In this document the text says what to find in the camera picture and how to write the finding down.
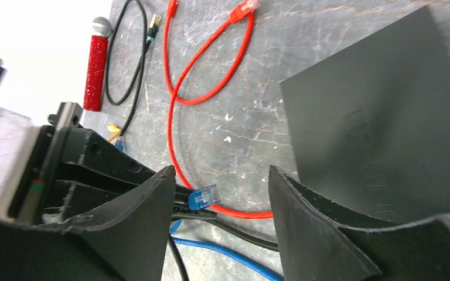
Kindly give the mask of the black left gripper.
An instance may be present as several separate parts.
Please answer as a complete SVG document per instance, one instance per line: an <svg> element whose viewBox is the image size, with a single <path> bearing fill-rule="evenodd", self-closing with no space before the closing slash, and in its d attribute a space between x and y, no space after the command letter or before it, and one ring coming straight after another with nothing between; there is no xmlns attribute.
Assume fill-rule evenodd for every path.
<svg viewBox="0 0 450 281"><path fill-rule="evenodd" d="M35 145L36 224L168 225L190 214L172 167L155 172L86 128L44 126Z"/></svg>

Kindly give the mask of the black network switch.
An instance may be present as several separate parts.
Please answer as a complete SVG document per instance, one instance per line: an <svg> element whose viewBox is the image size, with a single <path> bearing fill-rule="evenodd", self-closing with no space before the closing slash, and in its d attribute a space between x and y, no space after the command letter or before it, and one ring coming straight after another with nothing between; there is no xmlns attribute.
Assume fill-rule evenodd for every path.
<svg viewBox="0 0 450 281"><path fill-rule="evenodd" d="M394 223L450 213L450 58L430 8L280 88L304 186Z"/></svg>

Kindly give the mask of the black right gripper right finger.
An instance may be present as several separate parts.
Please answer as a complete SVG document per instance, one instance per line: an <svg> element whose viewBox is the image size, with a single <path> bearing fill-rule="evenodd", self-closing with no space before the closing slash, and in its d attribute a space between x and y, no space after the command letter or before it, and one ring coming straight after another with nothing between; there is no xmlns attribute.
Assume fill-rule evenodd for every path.
<svg viewBox="0 0 450 281"><path fill-rule="evenodd" d="M450 214L373 218L273 165L268 192L286 280L450 280Z"/></svg>

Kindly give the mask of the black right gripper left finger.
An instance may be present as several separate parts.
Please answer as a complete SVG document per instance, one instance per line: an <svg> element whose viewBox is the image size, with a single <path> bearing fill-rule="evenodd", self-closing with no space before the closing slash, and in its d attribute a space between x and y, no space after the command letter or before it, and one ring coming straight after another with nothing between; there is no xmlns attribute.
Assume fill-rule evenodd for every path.
<svg viewBox="0 0 450 281"><path fill-rule="evenodd" d="M0 280L159 280L175 187L167 166L61 224L0 220Z"/></svg>

